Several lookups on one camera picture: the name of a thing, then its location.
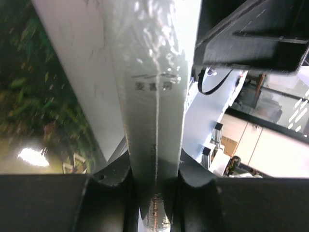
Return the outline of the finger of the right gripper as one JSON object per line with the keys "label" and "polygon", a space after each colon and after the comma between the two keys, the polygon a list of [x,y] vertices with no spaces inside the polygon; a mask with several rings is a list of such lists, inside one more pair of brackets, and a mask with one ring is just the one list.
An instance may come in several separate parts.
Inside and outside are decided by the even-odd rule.
{"label": "finger of the right gripper", "polygon": [[204,0],[195,67],[294,74],[309,53],[306,0]]}

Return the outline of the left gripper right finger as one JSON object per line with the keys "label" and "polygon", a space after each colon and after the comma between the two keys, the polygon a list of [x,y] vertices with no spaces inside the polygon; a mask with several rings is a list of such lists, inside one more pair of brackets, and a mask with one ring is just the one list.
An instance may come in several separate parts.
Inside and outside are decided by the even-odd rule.
{"label": "left gripper right finger", "polygon": [[174,232],[306,232],[309,181],[227,178],[181,154]]}

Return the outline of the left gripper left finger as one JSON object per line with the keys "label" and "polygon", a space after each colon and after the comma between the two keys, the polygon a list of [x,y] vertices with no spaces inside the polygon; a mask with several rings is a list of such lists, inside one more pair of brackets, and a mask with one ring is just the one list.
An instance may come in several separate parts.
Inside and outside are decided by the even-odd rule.
{"label": "left gripper left finger", "polygon": [[138,217],[128,153],[94,175],[0,177],[3,232],[135,232]]}

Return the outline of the green forest cover book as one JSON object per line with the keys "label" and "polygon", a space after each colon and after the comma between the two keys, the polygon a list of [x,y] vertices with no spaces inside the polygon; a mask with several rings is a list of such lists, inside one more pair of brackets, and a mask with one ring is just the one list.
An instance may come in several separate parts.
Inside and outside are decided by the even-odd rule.
{"label": "green forest cover book", "polygon": [[87,174],[106,160],[29,0],[0,3],[0,172]]}

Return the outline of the white Great Gatsby book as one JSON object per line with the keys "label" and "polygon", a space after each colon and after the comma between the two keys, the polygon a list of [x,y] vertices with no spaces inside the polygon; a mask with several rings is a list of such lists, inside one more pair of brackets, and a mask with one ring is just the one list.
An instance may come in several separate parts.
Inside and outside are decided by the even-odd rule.
{"label": "white Great Gatsby book", "polygon": [[127,198],[111,231],[172,230],[202,2],[104,0],[128,150],[97,176]]}

